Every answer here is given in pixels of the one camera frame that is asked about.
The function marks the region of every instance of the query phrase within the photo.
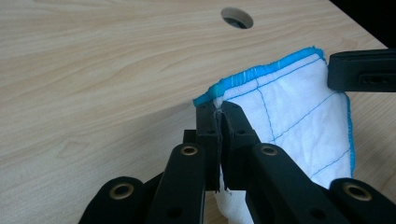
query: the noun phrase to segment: screw hole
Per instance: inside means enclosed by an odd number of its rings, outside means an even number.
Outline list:
[[[370,82],[374,85],[379,84],[382,82],[382,77],[372,77],[370,78]]]
[[[196,147],[183,147],[180,152],[185,156],[192,156],[198,152],[198,149]]]
[[[344,192],[350,197],[363,202],[369,202],[373,199],[369,191],[352,183],[344,184]]]
[[[239,29],[249,29],[253,26],[253,19],[243,10],[236,7],[226,7],[221,11],[225,22]]]
[[[277,150],[275,148],[271,148],[271,147],[264,147],[262,149],[262,153],[264,153],[265,155],[268,155],[268,156],[275,156],[277,154]]]
[[[311,210],[309,210],[309,214],[311,214],[312,217],[318,220],[326,219],[326,214],[318,208],[312,208]]]
[[[181,214],[183,214],[183,210],[179,207],[172,207],[166,210],[166,215],[172,219],[180,217]]]
[[[114,186],[110,190],[109,195],[110,198],[114,200],[122,200],[131,196],[133,192],[134,192],[134,186],[132,184],[121,183]]]

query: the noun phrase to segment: cable hole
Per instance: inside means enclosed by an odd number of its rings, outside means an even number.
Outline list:
[[[229,25],[239,29],[249,29],[253,26],[253,19],[245,11],[236,7],[226,7],[221,11],[221,17]]]

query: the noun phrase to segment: blue stitched edge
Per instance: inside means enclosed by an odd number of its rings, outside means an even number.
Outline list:
[[[277,62],[269,63],[267,65],[254,66],[249,68],[248,70],[237,73],[230,77],[222,78],[218,83],[211,86],[206,93],[194,99],[193,103],[195,106],[198,106],[200,104],[214,100],[224,95],[224,92],[226,92],[230,88],[243,85],[258,77],[272,74],[275,71],[289,66],[292,63],[300,61],[301,59],[306,58],[312,54],[317,54],[321,59],[323,59],[323,61],[326,61],[323,56],[322,49],[317,49],[315,47],[300,49]]]
[[[344,93],[346,97],[346,110],[347,110],[347,127],[348,127],[348,139],[350,145],[350,176],[353,178],[353,172],[355,170],[355,143],[353,141],[353,124],[352,116],[350,113],[350,100],[349,97]]]

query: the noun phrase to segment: wooden table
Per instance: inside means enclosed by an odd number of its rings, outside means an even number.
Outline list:
[[[163,171],[195,128],[191,99],[314,45],[384,48],[324,0],[1,1],[0,222],[78,222],[108,180]],[[396,94],[349,95],[355,177],[396,202]],[[205,222],[226,223],[210,193]]]

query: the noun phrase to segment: white cloth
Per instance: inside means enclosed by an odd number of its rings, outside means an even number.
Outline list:
[[[321,49],[301,49],[222,79],[194,103],[242,106],[263,143],[285,149],[312,181],[328,188],[335,178],[351,177],[354,146],[349,100],[327,87],[327,71]],[[245,194],[222,185],[215,195],[229,223],[253,223]]]

